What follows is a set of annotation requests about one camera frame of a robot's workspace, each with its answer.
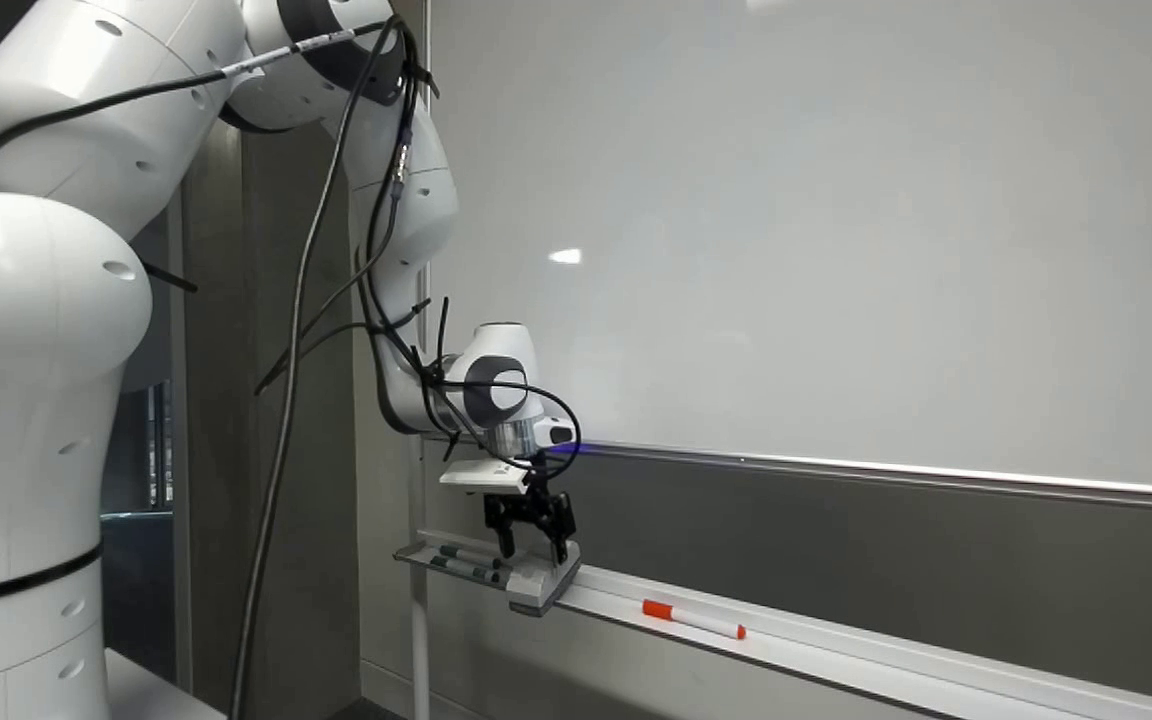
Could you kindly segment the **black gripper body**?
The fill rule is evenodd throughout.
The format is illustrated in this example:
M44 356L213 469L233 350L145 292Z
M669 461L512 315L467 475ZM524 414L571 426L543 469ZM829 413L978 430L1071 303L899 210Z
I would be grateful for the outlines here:
M482 500L482 524L492 530L502 530L512 524L534 524L543 530L571 530L577 528L571 495L553 488L553 480L561 470L562 470L562 461L539 456L524 470L524 493L519 495L489 495Z

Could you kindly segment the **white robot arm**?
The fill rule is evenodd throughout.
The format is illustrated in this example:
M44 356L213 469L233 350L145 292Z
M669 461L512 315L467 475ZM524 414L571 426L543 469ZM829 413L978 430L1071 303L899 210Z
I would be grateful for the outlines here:
M0 720L109 720L99 470L150 315L132 235L219 120L332 129L381 409L455 447L443 480L498 530L489 555L411 555L526 611L562 590L581 544L553 480L581 425L530 335L492 319L455 356L415 346L411 277L455 210L423 88L387 0L32 0L0 38Z

